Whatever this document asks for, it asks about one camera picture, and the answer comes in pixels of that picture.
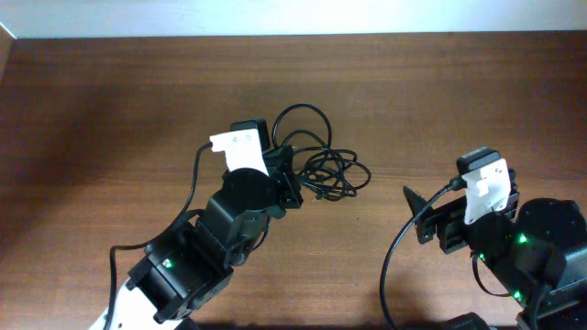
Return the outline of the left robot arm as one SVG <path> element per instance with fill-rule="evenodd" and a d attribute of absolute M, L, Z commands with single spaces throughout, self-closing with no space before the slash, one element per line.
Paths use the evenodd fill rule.
<path fill-rule="evenodd" d="M 272 219 L 301 206 L 294 150 L 263 155 L 268 171 L 226 171 L 205 209 L 183 209 L 162 233 L 139 244 L 144 257 L 121 285 L 94 329 L 194 329 L 191 313 L 229 284 L 235 267 L 266 237 Z"/>

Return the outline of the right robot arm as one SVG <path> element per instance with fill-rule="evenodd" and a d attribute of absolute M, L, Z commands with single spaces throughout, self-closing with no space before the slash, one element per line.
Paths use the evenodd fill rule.
<path fill-rule="evenodd" d="M 415 215 L 419 243 L 438 239 L 445 254 L 469 248 L 522 311 L 522 329 L 583 329 L 586 326 L 586 219 L 573 200 L 537 198 L 519 202 L 511 184 L 506 206 L 471 225 L 464 222 L 466 200 L 438 208 L 404 188 Z"/>

